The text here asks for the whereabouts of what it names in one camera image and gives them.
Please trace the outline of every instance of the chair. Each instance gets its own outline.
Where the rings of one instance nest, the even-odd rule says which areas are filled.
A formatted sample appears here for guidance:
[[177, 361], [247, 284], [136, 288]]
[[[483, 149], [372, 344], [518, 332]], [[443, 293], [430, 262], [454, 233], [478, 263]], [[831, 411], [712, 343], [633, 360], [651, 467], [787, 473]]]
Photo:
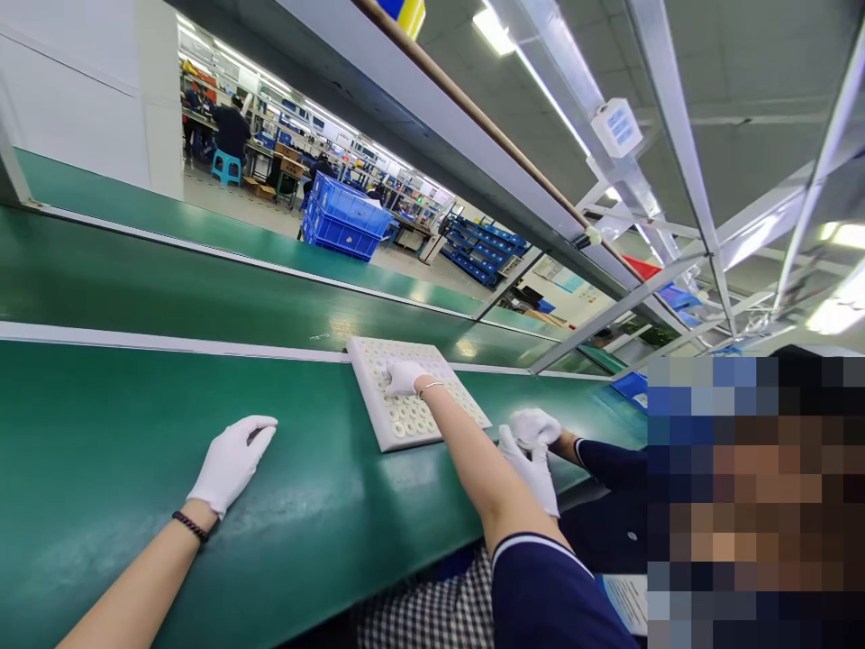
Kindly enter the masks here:
[[[222, 161], [223, 167], [221, 169], [216, 167], [216, 162], [218, 160]], [[236, 174], [232, 174], [232, 165], [237, 166]], [[233, 182], [237, 183], [237, 186], [239, 187], [241, 185], [241, 159], [230, 156], [227, 153], [222, 152], [220, 149], [217, 149], [214, 154], [214, 165], [210, 168], [210, 175], [219, 178], [219, 183], [221, 185], [228, 185], [230, 182]]]

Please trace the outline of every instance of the white tray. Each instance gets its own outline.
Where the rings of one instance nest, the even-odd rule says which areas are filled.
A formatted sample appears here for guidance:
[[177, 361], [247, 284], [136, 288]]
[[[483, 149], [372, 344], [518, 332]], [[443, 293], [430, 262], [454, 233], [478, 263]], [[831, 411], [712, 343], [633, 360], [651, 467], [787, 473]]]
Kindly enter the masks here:
[[481, 428], [492, 426], [478, 403], [469, 394], [444, 357], [433, 345], [401, 343], [379, 338], [349, 339], [346, 349], [358, 378], [360, 394], [367, 405], [369, 419], [384, 451], [439, 442], [442, 434], [433, 421], [429, 407], [418, 397], [389, 397], [387, 364], [414, 361], [441, 381], [457, 403], [474, 417]]

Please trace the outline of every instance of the ceiling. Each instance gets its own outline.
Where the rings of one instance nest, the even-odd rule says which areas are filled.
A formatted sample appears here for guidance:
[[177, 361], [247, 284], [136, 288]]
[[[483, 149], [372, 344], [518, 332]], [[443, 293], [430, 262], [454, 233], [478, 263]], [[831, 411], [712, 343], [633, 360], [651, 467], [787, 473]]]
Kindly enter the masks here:
[[[670, 29], [715, 224], [734, 216], [816, 157], [840, 83], [859, 0], [667, 0]], [[502, 58], [471, 19], [480, 0], [427, 0], [420, 44], [576, 203], [596, 182], [583, 151], [515, 54]], [[660, 128], [651, 83], [622, 0], [559, 2], [606, 98], [626, 97], [645, 133]], [[860, 101], [854, 120], [865, 115]], [[666, 136], [640, 165], [668, 220], [695, 219]], [[865, 165], [827, 184], [813, 223], [865, 218]], [[786, 246], [781, 240], [774, 244]], [[643, 249], [643, 259], [651, 254]], [[848, 251], [839, 251], [848, 263]], [[740, 284], [748, 266], [737, 271]], [[752, 265], [756, 272], [757, 264]], [[760, 264], [758, 283], [778, 276]]]

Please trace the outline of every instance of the gloved hand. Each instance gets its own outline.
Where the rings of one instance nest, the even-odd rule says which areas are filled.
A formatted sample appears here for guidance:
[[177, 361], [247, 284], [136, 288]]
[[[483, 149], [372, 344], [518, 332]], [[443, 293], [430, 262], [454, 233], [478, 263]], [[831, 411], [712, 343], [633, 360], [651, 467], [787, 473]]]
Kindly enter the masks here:
[[[205, 464], [187, 500], [203, 500], [222, 520], [228, 507], [249, 484], [261, 456], [277, 431], [276, 426], [277, 420], [273, 417], [252, 415], [226, 428], [210, 442]], [[255, 430], [259, 430], [258, 434], [247, 445], [250, 434]]]
[[550, 516], [558, 518], [559, 503], [556, 502], [556, 490], [552, 486], [550, 467], [547, 465], [547, 447], [536, 444], [532, 448], [532, 458], [529, 460], [516, 445], [511, 428], [507, 425], [498, 427], [498, 440], [498, 450], [520, 474], [520, 478], [532, 490], [543, 510]]
[[417, 394], [414, 382], [424, 374], [429, 374], [414, 361], [392, 361], [387, 365], [387, 371], [390, 373], [390, 385], [385, 389], [385, 394], [391, 397]]
[[561, 437], [561, 424], [540, 408], [517, 410], [511, 415], [516, 442], [526, 450], [549, 446]]

